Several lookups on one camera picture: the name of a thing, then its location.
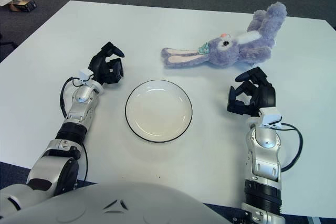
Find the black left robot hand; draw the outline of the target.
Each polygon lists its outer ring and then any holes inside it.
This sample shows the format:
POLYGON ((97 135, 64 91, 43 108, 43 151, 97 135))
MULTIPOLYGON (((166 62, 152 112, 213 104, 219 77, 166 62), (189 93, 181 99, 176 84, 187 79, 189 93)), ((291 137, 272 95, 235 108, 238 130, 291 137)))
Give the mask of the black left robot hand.
POLYGON ((107 42, 91 59, 88 69, 93 80, 103 85, 118 83, 124 76, 121 58, 124 53, 111 42, 107 42))

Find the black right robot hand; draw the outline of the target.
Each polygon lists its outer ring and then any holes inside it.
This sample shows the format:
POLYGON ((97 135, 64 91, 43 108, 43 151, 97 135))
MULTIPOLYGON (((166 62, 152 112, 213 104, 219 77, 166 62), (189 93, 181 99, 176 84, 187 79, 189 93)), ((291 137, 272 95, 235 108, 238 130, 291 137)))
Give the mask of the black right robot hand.
POLYGON ((235 81, 241 85, 238 88, 230 87, 227 111, 258 117, 259 109, 276 106, 275 88, 267 81, 267 75, 260 67, 240 74, 235 81), (242 93, 251 97, 248 105, 236 99, 242 93))

